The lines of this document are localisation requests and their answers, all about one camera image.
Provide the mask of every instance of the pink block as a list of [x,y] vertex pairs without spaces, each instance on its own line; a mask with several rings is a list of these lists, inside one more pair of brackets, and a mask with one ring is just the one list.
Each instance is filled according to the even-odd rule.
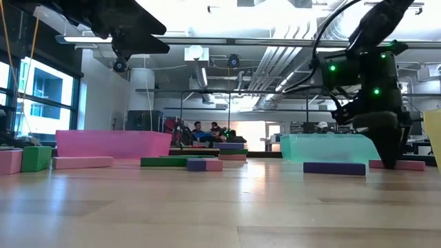
[[221,172],[223,171],[223,161],[218,160],[217,158],[204,158],[206,163],[207,171],[212,172]]
[[60,157],[111,156],[141,159],[168,156],[171,134],[150,131],[58,130]]
[[0,176],[21,171],[23,150],[0,151]]
[[87,157],[87,158],[66,158],[56,157],[52,159],[54,169],[83,169],[110,167],[113,165],[112,157]]
[[[382,161],[369,161],[369,168],[384,169]],[[426,163],[423,161],[397,161],[395,169],[424,171],[426,170]]]
[[245,154],[234,154],[234,155],[226,155],[226,154],[219,154],[220,160],[228,160],[228,161],[246,161],[247,155]]

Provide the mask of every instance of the wall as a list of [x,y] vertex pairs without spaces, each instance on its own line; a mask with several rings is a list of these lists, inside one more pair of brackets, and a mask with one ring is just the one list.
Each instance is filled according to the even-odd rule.
[[123,129],[129,82],[94,59],[91,50],[83,51],[81,67],[79,128],[109,130],[116,119],[116,130]]
[[[154,109],[164,112],[165,116],[180,116],[180,110],[164,110],[164,107],[180,107],[180,99],[154,99]],[[184,102],[184,107],[206,107],[214,108],[214,105],[202,105],[201,99],[189,99]],[[219,110],[184,110],[183,119],[186,121],[226,121],[228,120],[228,111]],[[306,121],[306,112],[232,112],[231,121]],[[309,113],[311,122],[335,122],[330,113],[314,112]]]

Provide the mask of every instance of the green block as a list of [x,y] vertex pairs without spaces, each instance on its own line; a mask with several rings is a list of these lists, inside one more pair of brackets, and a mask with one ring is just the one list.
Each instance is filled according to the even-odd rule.
[[47,169],[52,160],[52,147],[24,147],[21,172],[39,172]]
[[185,157],[141,158],[141,167],[186,167]]
[[160,156],[161,158],[215,158],[212,155],[171,155],[171,156]]
[[220,149],[219,154],[222,155],[248,155],[248,149]]

